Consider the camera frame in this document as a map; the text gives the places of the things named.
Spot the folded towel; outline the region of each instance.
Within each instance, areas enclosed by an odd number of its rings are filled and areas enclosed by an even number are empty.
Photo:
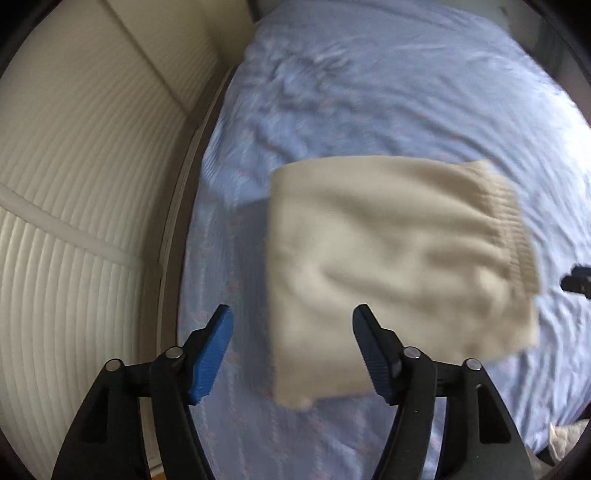
[[[433,360],[487,361],[537,341],[530,242],[486,161],[286,165],[272,177],[267,254],[274,398],[287,407],[372,390],[351,327],[360,303]]]

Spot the beige towel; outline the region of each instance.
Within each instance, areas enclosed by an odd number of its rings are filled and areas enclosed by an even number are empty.
[[[275,400],[372,390],[352,332],[367,303],[432,359],[500,358],[537,341],[530,243],[485,161],[335,157],[272,178],[267,282]]]

